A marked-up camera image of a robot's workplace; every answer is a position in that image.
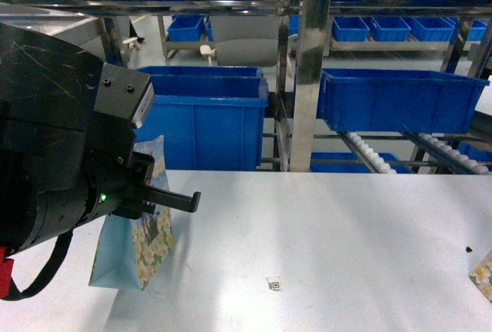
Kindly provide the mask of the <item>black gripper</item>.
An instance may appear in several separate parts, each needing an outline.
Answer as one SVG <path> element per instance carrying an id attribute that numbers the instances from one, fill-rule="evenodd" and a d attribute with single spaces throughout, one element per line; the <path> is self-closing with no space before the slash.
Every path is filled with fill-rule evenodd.
<path id="1" fill-rule="evenodd" d="M 143 214 L 153 214 L 154 204 L 183 212 L 198 210 L 201 192 L 187 196 L 147 187 L 155 160 L 135 152 L 135 140 L 130 121 L 101 112 L 94 113 L 82 161 L 82 170 L 88 182 L 88 197 L 79 225 L 108 214 L 137 220 Z M 142 188 L 142 199 L 135 196 L 139 188 Z"/>

